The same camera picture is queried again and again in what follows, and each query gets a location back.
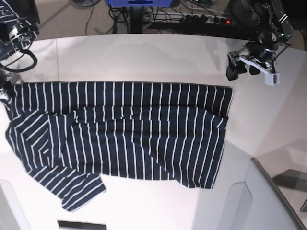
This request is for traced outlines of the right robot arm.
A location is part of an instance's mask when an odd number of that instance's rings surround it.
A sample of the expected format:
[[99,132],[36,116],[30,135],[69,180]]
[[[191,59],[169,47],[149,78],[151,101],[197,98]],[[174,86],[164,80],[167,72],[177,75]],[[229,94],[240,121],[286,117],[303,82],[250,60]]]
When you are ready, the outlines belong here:
[[[236,27],[234,19],[227,24],[196,25],[195,23],[167,23],[162,20],[152,23],[151,29],[172,29],[175,32],[191,32],[215,37],[235,38],[243,40],[256,39],[256,32]],[[33,63],[24,69],[11,69],[12,63],[1,65],[0,68],[20,73],[33,69],[37,65],[36,56],[29,50],[39,35],[40,19],[34,0],[2,0],[0,2],[0,60],[7,60],[16,52],[28,55]]]

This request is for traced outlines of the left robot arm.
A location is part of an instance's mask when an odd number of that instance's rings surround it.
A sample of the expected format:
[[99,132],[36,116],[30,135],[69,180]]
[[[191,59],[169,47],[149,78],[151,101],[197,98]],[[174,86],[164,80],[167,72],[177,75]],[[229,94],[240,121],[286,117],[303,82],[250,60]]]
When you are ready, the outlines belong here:
[[275,69],[281,54],[279,45],[289,47],[292,26],[279,0],[232,0],[228,4],[231,18],[240,27],[253,32],[253,40],[239,50],[227,54],[228,80],[237,80],[239,75],[265,75],[265,84],[273,86],[280,82],[280,73]]

